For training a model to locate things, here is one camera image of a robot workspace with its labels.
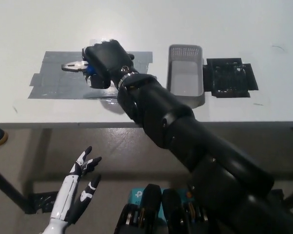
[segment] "white robotic hand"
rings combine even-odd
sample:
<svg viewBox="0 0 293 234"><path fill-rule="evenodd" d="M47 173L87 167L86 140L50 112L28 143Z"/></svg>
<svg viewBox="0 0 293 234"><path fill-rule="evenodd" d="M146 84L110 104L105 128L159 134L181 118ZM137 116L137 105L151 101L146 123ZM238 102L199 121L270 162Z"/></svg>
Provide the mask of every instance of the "white robotic hand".
<svg viewBox="0 0 293 234"><path fill-rule="evenodd" d="M91 150L90 146L79 156L70 173L65 177L55 200L49 225L43 234L63 234L69 225L75 224L90 203L101 175L89 182L79 199L73 204L80 178L88 172L92 172L102 159L97 157L85 162L85 158Z"/></svg>

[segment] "gray tape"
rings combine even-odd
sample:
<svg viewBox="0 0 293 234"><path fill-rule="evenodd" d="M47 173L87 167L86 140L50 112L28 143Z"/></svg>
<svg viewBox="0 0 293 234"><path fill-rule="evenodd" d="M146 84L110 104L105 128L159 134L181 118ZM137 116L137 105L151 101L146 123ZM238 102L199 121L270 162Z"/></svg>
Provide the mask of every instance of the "gray tape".
<svg viewBox="0 0 293 234"><path fill-rule="evenodd" d="M152 52L129 52L135 55L134 67L140 73L147 73L149 63L153 62ZM82 73L64 72L61 65L82 59L81 52L45 53L39 74L34 74L30 83L33 89L29 98L39 99L93 99L115 98L114 86L108 89L92 89Z"/></svg>

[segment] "table leg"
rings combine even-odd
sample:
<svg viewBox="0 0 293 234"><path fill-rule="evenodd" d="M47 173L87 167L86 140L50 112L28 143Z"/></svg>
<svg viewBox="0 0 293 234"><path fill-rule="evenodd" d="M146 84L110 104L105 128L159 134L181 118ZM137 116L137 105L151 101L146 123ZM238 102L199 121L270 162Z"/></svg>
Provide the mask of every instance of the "table leg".
<svg viewBox="0 0 293 234"><path fill-rule="evenodd" d="M0 174L0 190L6 194L26 214L36 214L42 209L43 213L51 212L58 192L29 194L23 196Z"/></svg>

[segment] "robotic arm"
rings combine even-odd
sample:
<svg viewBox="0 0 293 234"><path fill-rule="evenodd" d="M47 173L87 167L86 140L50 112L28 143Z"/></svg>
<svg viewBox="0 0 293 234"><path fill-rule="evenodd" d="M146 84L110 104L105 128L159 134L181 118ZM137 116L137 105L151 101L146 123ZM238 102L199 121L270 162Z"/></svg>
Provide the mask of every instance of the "robotic arm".
<svg viewBox="0 0 293 234"><path fill-rule="evenodd" d="M208 212L240 234L293 234L293 214L269 199L274 179L205 129L154 76L139 74L118 41L87 47L83 58L105 83L114 82L126 114L189 170L188 187Z"/></svg>

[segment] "gray plastic basket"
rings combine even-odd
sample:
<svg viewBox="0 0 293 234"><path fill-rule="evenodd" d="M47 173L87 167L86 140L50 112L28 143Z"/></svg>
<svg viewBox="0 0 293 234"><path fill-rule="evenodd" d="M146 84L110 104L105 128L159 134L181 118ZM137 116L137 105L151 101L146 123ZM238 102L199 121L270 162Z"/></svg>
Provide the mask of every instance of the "gray plastic basket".
<svg viewBox="0 0 293 234"><path fill-rule="evenodd" d="M197 45L169 47L167 89L192 109L205 103L202 48Z"/></svg>

